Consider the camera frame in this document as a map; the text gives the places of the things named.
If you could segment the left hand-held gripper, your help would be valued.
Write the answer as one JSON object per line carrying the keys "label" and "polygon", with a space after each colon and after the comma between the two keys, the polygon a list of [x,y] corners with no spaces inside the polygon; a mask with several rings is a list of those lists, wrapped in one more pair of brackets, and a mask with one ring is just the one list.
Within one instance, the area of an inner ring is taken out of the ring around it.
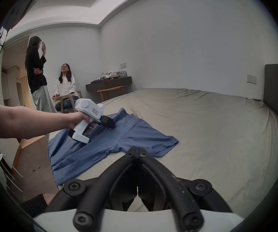
{"label": "left hand-held gripper", "polygon": [[81,120],[69,131],[68,135],[75,141],[88,144],[90,139],[85,136],[85,133],[94,123],[99,123],[110,129],[115,128],[114,120],[103,115],[105,109],[103,104],[96,104],[91,99],[80,98],[75,102],[75,109],[78,112],[89,116],[88,121],[85,121],[85,119]]}

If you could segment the person's left hand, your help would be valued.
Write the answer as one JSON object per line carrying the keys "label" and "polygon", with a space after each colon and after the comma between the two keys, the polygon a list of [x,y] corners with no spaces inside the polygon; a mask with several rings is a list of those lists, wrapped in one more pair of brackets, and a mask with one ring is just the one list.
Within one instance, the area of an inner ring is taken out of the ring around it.
{"label": "person's left hand", "polygon": [[75,112],[75,113],[66,114],[65,120],[66,120],[65,128],[73,130],[79,122],[85,121],[89,124],[90,116],[83,112]]}

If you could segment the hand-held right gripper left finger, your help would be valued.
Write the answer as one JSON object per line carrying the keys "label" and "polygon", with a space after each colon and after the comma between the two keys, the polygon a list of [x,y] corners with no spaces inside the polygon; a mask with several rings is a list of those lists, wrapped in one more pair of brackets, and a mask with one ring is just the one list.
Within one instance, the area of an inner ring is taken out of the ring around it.
{"label": "hand-held right gripper left finger", "polygon": [[137,161],[137,148],[111,164],[99,177],[91,180],[71,179],[64,184],[45,213],[76,208],[72,223],[77,230],[100,230],[105,204],[111,189],[127,169]]}

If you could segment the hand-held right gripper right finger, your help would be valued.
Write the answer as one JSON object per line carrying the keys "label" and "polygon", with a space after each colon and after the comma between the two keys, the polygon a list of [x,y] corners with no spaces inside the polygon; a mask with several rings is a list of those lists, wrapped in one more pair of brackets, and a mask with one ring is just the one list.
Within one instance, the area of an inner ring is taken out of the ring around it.
{"label": "hand-held right gripper right finger", "polygon": [[176,177],[144,148],[137,148],[137,160],[142,203],[150,212],[171,209],[178,230],[200,230],[206,222],[201,210],[233,214],[209,181]]}

